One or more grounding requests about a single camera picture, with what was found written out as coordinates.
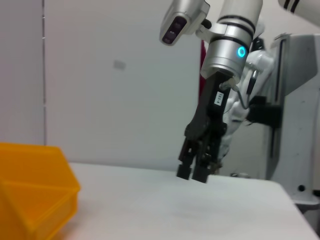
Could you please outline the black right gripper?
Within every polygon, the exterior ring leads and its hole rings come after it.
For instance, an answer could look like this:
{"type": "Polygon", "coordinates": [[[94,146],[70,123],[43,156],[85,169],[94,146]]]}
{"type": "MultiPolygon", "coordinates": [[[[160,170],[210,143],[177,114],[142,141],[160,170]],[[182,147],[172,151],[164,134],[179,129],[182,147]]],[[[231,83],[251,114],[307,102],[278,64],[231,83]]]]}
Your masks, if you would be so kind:
{"type": "Polygon", "coordinates": [[[220,85],[229,79],[228,75],[219,71],[206,79],[195,114],[185,129],[185,140],[178,158],[178,178],[190,178],[195,157],[193,180],[206,184],[210,175],[219,172],[219,147],[213,142],[219,142],[226,132],[223,114],[230,89],[222,90],[220,85]],[[210,143],[203,143],[198,149],[197,143],[206,140],[210,143]]]}

